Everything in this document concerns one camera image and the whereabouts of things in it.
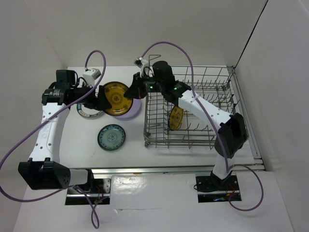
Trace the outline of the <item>yellow patterned plate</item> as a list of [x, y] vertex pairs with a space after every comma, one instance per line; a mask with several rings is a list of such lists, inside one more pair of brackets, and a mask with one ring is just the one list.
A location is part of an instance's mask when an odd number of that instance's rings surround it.
[[131, 109], [133, 99], [124, 97], [125, 92], [128, 90], [127, 85], [113, 81], [106, 83], [103, 87], [107, 100], [112, 106], [110, 109], [103, 110], [106, 114], [122, 116]]
[[169, 114], [168, 127], [171, 131], [178, 130], [183, 121], [184, 110], [178, 106], [174, 106]]

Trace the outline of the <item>white plate floral rim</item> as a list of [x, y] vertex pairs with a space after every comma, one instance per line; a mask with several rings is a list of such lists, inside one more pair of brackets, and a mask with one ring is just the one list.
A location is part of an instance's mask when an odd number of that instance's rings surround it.
[[102, 116], [104, 114], [103, 111], [98, 111], [98, 110], [95, 110], [95, 109], [86, 108], [81, 103], [78, 103], [76, 105], [76, 110], [77, 110], [77, 113], [85, 119], [96, 119], [96, 118], [99, 118], [100, 116]]

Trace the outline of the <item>blue patterned plate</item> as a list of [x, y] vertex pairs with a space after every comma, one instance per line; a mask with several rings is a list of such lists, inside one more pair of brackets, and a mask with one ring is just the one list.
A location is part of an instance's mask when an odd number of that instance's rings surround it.
[[105, 151], [116, 151], [123, 146], [125, 141], [126, 132], [120, 125], [109, 124], [98, 132], [98, 145]]

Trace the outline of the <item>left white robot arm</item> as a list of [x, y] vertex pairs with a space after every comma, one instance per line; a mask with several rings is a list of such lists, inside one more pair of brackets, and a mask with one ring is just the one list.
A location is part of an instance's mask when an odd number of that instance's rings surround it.
[[98, 69], [87, 69], [82, 77], [73, 70], [57, 70], [56, 81], [42, 94], [42, 123], [28, 161], [20, 162], [18, 172], [32, 190], [65, 189], [70, 169], [60, 164], [60, 143], [69, 104], [81, 103], [94, 110], [110, 109], [104, 89], [94, 86], [101, 77]]

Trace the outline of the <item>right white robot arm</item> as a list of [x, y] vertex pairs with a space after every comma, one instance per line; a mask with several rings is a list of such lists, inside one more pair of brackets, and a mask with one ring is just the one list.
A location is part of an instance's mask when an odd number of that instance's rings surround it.
[[176, 80], [172, 67], [166, 61], [153, 64], [152, 76], [146, 73], [149, 68], [147, 60], [137, 58], [134, 63], [140, 71], [133, 75], [132, 84], [124, 97], [143, 99], [148, 93], [160, 93], [167, 102], [211, 124], [216, 134], [214, 147], [218, 153], [211, 172], [211, 185], [222, 189], [232, 173], [234, 155], [248, 140], [244, 117], [239, 113], [223, 111], [198, 95], [192, 86]]

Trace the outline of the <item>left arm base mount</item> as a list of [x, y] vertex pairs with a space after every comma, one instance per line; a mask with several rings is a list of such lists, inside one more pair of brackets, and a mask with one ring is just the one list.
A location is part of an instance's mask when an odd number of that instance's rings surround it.
[[93, 205], [109, 205], [112, 179], [90, 179], [87, 183], [74, 186], [67, 190], [65, 205], [87, 205], [87, 195]]

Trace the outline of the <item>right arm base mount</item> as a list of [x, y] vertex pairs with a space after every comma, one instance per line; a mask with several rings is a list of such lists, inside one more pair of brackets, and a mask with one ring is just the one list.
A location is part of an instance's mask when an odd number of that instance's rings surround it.
[[193, 188], [199, 203], [228, 202], [230, 197], [231, 201], [242, 201], [236, 175], [230, 175], [224, 182], [212, 175], [196, 176]]

